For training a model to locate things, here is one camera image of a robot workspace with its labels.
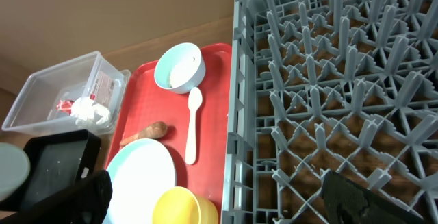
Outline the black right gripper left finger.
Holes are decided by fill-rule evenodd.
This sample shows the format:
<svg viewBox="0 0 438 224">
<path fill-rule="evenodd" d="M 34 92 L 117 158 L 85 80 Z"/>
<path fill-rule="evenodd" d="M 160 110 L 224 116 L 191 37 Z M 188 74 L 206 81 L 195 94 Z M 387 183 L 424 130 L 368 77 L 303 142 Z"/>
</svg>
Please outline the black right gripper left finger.
<svg viewBox="0 0 438 224">
<path fill-rule="evenodd" d="M 3 224 L 102 224 L 112 198 L 110 174 L 100 170 L 32 207 L 1 219 Z"/>
</svg>

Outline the light blue bowl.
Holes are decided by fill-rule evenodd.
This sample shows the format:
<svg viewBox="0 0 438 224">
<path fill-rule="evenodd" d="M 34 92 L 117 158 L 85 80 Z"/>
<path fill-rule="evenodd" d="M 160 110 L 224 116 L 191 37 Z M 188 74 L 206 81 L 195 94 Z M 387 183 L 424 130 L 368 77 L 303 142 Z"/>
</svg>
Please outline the light blue bowl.
<svg viewBox="0 0 438 224">
<path fill-rule="evenodd" d="M 155 67 L 154 80 L 164 90 L 185 94 L 203 81 L 205 73 L 201 49 L 193 43 L 184 42 L 161 56 Z"/>
</svg>

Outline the white tissue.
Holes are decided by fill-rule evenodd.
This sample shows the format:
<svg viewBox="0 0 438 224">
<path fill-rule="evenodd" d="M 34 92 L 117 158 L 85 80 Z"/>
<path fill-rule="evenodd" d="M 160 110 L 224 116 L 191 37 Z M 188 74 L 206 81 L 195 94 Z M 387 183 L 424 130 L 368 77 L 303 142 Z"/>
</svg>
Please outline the white tissue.
<svg viewBox="0 0 438 224">
<path fill-rule="evenodd" d="M 75 124 L 80 127 L 105 124 L 111 114 L 108 108 L 89 97 L 80 97 L 71 106 L 71 116 L 75 117 Z"/>
</svg>

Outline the red snack wrapper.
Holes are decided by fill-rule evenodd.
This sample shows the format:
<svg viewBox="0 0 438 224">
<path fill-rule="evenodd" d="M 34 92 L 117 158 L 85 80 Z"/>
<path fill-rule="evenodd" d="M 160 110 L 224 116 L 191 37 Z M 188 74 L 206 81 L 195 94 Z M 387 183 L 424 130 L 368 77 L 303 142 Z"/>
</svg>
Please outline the red snack wrapper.
<svg viewBox="0 0 438 224">
<path fill-rule="evenodd" d="M 56 105 L 56 110 L 65 112 L 68 115 L 71 115 L 72 106 L 74 104 L 73 100 L 66 99 L 66 100 L 60 100 L 59 103 Z"/>
</svg>

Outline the light blue plate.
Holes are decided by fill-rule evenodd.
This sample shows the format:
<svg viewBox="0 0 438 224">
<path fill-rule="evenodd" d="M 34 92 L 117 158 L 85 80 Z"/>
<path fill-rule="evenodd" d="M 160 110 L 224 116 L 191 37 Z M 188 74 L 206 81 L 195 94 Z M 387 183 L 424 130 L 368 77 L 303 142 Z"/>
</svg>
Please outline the light blue plate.
<svg viewBox="0 0 438 224">
<path fill-rule="evenodd" d="M 123 147 L 107 167 L 112 198 L 104 223 L 151 223 L 163 193 L 176 186 L 172 157 L 160 142 L 143 138 Z"/>
</svg>

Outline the yellow plastic cup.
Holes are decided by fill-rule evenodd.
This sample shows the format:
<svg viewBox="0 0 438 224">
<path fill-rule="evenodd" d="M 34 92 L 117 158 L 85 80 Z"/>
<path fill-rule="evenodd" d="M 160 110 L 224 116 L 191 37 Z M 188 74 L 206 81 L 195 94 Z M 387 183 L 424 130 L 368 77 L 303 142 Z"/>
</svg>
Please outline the yellow plastic cup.
<svg viewBox="0 0 438 224">
<path fill-rule="evenodd" d="M 184 187 L 167 190 L 153 209 L 152 224 L 218 224 L 215 205 Z"/>
</svg>

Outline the green bowl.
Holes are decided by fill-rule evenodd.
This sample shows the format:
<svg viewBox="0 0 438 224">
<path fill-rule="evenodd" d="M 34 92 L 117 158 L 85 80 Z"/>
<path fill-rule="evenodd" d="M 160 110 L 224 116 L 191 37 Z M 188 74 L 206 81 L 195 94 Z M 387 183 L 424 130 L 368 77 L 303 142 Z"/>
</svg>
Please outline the green bowl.
<svg viewBox="0 0 438 224">
<path fill-rule="evenodd" d="M 25 182 L 31 166 L 27 154 L 16 145 L 2 142 L 0 153 L 1 201 L 3 201 Z"/>
</svg>

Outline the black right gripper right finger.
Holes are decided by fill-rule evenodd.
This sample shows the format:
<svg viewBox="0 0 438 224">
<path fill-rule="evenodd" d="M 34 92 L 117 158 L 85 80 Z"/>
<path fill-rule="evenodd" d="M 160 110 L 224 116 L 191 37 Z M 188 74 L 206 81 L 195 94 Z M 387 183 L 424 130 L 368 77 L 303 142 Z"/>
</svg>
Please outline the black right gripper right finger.
<svg viewBox="0 0 438 224">
<path fill-rule="evenodd" d="M 384 200 L 339 173 L 329 171 L 322 182 L 322 199 L 330 224 L 411 224 L 425 220 Z"/>
</svg>

